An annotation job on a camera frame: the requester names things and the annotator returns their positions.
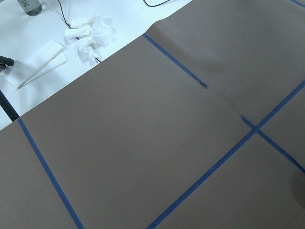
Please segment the brown paper table cover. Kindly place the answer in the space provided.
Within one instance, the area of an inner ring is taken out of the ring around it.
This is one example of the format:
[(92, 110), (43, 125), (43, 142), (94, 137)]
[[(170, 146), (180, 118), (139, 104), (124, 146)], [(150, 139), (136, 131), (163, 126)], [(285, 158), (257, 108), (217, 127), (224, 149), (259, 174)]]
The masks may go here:
[[(46, 0), (0, 5), (3, 229), (302, 229), (302, 0)], [(97, 62), (65, 40), (113, 28)], [(47, 43), (68, 61), (20, 89)]]

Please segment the crumpled white tissue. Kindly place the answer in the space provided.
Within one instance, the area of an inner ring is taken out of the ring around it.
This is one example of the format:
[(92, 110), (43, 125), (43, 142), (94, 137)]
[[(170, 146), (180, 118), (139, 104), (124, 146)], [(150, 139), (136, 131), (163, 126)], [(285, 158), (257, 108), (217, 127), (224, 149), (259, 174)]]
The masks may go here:
[(99, 62), (100, 55), (96, 48), (107, 47), (112, 39), (113, 28), (100, 14), (90, 18), (76, 18), (64, 32), (65, 40), (77, 39), (78, 50), (89, 58)]

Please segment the white plastic tweezers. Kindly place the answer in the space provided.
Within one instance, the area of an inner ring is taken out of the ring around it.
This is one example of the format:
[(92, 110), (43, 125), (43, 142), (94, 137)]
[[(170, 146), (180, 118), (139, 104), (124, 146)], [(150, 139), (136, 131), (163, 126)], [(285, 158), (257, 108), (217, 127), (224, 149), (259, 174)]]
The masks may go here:
[(57, 42), (47, 43), (20, 64), (16, 77), (11, 79), (11, 83), (16, 89), (20, 89), (44, 74), (64, 65), (68, 61), (63, 53), (64, 50), (64, 46)]

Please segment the black tripod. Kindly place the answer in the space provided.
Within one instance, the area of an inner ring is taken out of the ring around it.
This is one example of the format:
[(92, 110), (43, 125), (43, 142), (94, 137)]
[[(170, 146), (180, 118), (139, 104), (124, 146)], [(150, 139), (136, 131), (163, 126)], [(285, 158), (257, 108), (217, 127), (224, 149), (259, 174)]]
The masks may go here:
[[(14, 60), (9, 57), (0, 57), (0, 70), (4, 71), (6, 67), (12, 67), (14, 65)], [(0, 106), (9, 117), (11, 121), (19, 119), (19, 115), (16, 110), (13, 108), (11, 102), (8, 100), (7, 96), (0, 91)]]

